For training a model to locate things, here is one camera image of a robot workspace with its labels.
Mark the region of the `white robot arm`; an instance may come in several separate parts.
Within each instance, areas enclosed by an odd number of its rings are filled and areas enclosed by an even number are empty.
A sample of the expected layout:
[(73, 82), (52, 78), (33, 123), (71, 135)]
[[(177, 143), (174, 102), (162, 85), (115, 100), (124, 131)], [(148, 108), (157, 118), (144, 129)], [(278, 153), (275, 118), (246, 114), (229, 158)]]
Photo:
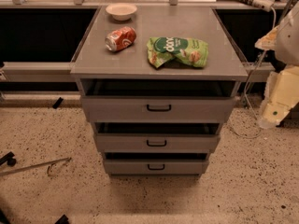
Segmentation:
[(275, 58), (286, 64), (279, 73), (270, 73), (260, 106), (258, 124), (270, 129), (279, 125), (299, 103), (299, 2), (255, 47), (273, 50)]

